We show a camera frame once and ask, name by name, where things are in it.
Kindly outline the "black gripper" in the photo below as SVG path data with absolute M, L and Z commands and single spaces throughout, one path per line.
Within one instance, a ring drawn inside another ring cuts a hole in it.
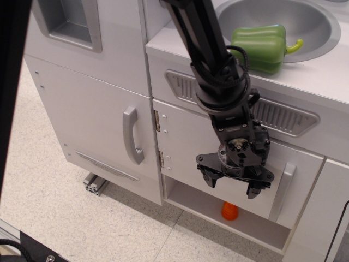
M 199 154 L 196 157 L 197 169 L 201 172 L 204 181 L 211 188 L 215 188 L 218 179 L 228 177 L 248 182 L 248 199 L 256 198 L 261 190 L 270 188 L 274 174 L 262 166 L 242 166 L 239 158 L 235 163 L 228 156 L 228 148 L 220 145 L 217 153 Z

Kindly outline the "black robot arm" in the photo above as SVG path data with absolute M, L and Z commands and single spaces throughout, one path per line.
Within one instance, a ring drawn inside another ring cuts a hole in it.
M 251 88 L 248 64 L 239 64 L 225 45 L 211 1 L 166 1 L 165 6 L 191 58 L 197 104 L 220 141 L 216 153 L 197 156 L 197 167 L 210 187 L 222 177 L 246 182 L 253 199 L 270 187 L 274 175 L 265 168 L 268 131 L 251 112 L 260 94 Z

